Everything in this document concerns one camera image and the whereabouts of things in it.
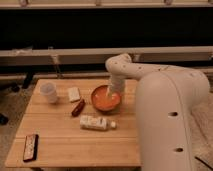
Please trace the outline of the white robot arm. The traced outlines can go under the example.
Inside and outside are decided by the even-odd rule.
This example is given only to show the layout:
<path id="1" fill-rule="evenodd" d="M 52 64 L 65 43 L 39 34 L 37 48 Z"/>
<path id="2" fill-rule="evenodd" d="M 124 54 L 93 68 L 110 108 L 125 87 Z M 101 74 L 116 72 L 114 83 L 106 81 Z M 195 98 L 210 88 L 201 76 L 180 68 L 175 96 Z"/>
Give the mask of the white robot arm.
<path id="1" fill-rule="evenodd" d="M 109 90 L 137 81 L 135 113 L 142 171 L 196 171 L 189 128 L 192 108 L 208 99 L 210 83 L 200 70 L 134 63 L 128 54 L 109 58 Z"/>

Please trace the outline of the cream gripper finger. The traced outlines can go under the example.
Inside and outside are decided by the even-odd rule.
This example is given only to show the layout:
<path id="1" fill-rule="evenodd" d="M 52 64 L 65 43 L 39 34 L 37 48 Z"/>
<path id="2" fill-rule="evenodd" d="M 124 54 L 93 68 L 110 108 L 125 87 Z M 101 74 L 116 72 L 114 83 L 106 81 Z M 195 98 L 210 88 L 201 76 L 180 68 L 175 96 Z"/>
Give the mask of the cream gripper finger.
<path id="1" fill-rule="evenodd" d="M 109 89 L 107 89 L 106 97 L 107 97 L 107 98 L 112 98 L 112 94 L 113 94 L 113 92 L 110 91 Z"/>

